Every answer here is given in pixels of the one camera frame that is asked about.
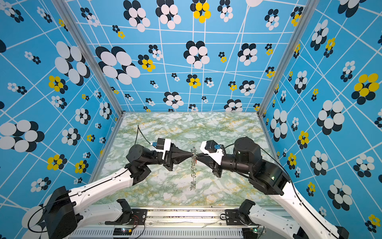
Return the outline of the grey metal key ring plate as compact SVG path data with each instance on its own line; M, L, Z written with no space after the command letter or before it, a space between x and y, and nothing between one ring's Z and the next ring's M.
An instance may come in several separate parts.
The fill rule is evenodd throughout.
M197 164L197 149L193 147L191 149L192 155L192 162L191 162L191 177L192 177L192 182L190 186L190 190L195 190L196 189L196 164Z

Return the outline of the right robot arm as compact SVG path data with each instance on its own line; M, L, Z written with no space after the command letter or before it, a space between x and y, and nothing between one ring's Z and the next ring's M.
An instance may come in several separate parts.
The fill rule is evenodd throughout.
M224 170L246 177L255 189L276 201L289 215L286 219L245 200L239 215L243 223L259 224L288 239L347 239L349 232L324 219L298 192L291 178L275 163L264 160L261 147L248 137L234 143L233 154L222 144L204 141L197 161L221 177Z

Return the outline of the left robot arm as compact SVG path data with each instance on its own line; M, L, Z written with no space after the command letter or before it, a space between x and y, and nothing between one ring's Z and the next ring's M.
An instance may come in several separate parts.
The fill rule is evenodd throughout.
M165 149L150 150L132 146L126 156L128 163L119 171L82 187L57 188L43 209L43 219L50 239L63 239L85 220L81 211L94 202L143 181L150 173L149 165L163 165L172 171L175 164L193 156L171 144Z

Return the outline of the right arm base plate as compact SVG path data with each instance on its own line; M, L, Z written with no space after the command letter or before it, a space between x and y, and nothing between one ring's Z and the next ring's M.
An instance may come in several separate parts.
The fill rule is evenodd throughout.
M246 226L239 217L238 209L226 209L224 212L226 216L226 224L228 226Z

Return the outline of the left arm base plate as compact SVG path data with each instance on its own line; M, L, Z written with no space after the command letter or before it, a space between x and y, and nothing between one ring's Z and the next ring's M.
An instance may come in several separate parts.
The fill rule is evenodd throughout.
M106 225L144 225L148 210L132 209L129 212L124 212L115 221L105 221Z

